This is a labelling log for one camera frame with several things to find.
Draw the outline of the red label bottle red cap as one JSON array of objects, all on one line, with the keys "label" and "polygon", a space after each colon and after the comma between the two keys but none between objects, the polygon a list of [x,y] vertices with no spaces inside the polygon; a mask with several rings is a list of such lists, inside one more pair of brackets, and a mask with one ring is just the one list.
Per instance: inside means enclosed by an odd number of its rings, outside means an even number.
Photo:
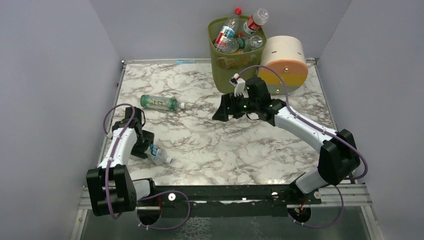
[{"label": "red label bottle red cap", "polygon": [[269,13],[264,8],[256,10],[248,20],[243,24],[242,30],[237,37],[247,37],[256,33],[269,20]]}]

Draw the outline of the clear unlabelled bottle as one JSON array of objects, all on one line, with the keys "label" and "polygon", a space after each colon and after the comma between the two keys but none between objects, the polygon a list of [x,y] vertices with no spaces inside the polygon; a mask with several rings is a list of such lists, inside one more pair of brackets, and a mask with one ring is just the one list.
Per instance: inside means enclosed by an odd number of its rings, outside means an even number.
[{"label": "clear unlabelled bottle", "polygon": [[255,51],[260,49],[263,46],[264,42],[261,36],[254,35],[247,39],[246,50],[248,52]]}]

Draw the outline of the blue label bottle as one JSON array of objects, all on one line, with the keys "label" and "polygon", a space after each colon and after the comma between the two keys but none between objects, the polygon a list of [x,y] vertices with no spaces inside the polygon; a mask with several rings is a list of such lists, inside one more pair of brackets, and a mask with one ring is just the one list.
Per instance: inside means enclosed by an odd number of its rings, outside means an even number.
[{"label": "blue label bottle", "polygon": [[173,158],[168,156],[164,148],[158,147],[156,144],[150,144],[149,148],[146,151],[148,159],[150,159],[154,164],[161,165],[167,164],[170,165],[173,162]]}]

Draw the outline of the red label water bottle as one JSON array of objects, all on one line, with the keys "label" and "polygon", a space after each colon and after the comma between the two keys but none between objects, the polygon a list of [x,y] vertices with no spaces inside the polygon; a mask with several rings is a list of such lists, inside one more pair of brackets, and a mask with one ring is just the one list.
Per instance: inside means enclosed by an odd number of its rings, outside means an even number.
[{"label": "red label water bottle", "polygon": [[218,33],[214,41],[214,47],[218,51],[221,51],[221,49],[225,47],[226,40],[228,38],[232,38],[236,34],[239,27],[241,14],[242,9],[237,7],[235,8],[234,13],[226,19],[225,23],[223,24],[220,32]]}]

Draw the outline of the brown red tea bottle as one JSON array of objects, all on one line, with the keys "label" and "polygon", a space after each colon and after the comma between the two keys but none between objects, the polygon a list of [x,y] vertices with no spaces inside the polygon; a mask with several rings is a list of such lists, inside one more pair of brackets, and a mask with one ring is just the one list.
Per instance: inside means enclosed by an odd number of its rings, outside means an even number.
[{"label": "brown red tea bottle", "polygon": [[244,55],[239,57],[219,57],[217,59],[217,66],[224,70],[237,70],[245,69],[255,64],[257,58],[255,55]]}]

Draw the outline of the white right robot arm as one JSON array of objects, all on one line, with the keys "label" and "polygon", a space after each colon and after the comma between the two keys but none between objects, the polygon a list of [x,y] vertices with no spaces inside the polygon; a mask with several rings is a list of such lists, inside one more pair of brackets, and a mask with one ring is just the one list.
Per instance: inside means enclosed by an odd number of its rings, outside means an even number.
[{"label": "white right robot arm", "polygon": [[229,115],[239,118],[256,113],[260,120],[290,132],[319,154],[317,167],[289,185],[290,195],[301,198],[318,188],[336,186],[360,166],[355,141],[348,130],[328,129],[293,110],[287,101],[272,98],[260,77],[244,81],[235,75],[229,82],[234,92],[222,99],[225,120]]}]

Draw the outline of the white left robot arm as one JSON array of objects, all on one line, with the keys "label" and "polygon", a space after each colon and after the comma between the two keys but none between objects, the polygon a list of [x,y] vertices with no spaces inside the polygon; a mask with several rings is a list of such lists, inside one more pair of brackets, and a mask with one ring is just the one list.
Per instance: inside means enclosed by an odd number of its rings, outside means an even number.
[{"label": "white left robot arm", "polygon": [[86,174],[91,209],[95,216],[110,215],[118,219],[122,213],[134,211],[139,200],[153,195],[151,178],[133,181],[127,164],[131,156],[141,159],[156,153],[154,133],[143,129],[144,111],[124,103],[124,117],[116,121],[106,134],[111,134],[109,149],[96,168]]}]

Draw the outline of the green Cestbon label water bottle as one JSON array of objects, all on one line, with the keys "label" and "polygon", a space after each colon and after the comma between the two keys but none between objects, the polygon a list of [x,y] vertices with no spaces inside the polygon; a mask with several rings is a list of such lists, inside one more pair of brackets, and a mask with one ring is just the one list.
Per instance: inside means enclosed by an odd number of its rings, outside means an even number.
[{"label": "green Cestbon label water bottle", "polygon": [[224,54],[233,54],[239,51],[248,51],[250,48],[250,39],[247,37],[226,38],[216,47],[219,52]]}]

